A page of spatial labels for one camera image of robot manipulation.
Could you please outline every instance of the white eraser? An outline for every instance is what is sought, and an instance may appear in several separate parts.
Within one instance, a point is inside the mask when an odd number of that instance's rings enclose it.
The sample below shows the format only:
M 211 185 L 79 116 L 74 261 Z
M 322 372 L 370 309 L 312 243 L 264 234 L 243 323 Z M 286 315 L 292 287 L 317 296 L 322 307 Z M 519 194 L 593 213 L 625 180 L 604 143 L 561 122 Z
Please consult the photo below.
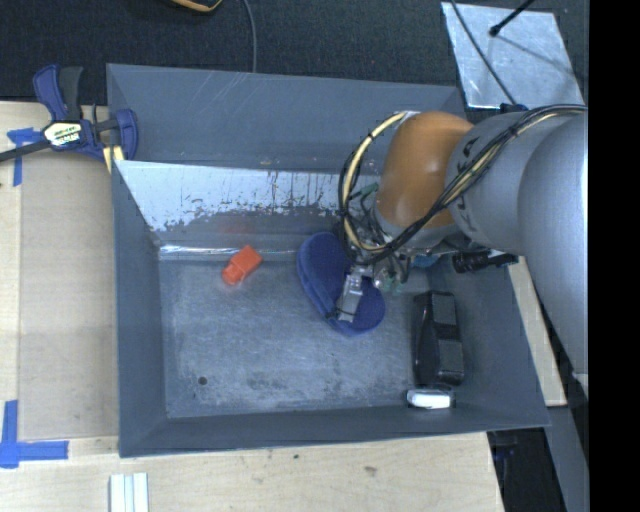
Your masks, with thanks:
M 439 389 L 410 389 L 407 401 L 421 409 L 448 409 L 451 407 L 451 396 Z

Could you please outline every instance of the blue tape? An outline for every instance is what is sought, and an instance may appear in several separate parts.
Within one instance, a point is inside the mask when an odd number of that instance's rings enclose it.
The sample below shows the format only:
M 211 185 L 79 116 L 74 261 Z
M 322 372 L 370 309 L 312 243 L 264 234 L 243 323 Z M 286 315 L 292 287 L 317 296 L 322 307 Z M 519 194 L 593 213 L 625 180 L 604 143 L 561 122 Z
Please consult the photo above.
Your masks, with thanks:
M 39 130 L 33 128 L 21 128 L 19 130 L 9 130 L 7 137 L 13 142 L 17 148 L 24 144 L 32 144 L 40 142 L 44 139 Z M 22 183 L 22 157 L 16 158 L 13 165 L 13 186 L 17 187 Z
M 19 442 L 18 401 L 5 402 L 2 442 L 0 442 L 0 468 L 15 469 L 23 460 L 67 459 L 68 448 L 69 441 Z

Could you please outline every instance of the sticker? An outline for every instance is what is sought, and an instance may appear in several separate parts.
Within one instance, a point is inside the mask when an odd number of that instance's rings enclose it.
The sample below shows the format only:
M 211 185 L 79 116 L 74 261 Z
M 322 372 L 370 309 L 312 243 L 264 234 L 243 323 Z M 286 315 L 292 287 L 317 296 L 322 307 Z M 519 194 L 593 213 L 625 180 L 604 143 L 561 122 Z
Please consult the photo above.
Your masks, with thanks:
M 44 131 L 45 138 L 54 147 L 63 147 L 80 141 L 82 126 L 78 123 L 54 123 Z

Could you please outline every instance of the orange object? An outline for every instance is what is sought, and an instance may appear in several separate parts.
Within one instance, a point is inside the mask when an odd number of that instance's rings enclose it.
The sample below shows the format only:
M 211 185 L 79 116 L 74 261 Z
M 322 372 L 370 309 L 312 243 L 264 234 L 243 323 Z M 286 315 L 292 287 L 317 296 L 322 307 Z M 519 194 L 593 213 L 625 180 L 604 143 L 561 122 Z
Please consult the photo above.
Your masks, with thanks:
M 227 284 L 238 284 L 262 263 L 262 256 L 250 245 L 245 245 L 235 254 L 222 271 L 222 279 Z

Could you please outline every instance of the white object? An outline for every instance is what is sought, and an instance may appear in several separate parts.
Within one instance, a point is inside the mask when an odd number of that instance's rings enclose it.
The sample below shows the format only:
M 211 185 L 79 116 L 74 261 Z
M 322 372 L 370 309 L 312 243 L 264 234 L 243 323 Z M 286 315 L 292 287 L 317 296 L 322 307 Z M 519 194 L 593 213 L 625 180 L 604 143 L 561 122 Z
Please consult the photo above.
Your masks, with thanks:
M 110 512 L 149 512 L 149 488 L 146 473 L 111 475 Z
M 451 407 L 451 395 L 439 389 L 410 389 L 407 401 L 422 409 L 448 409 Z

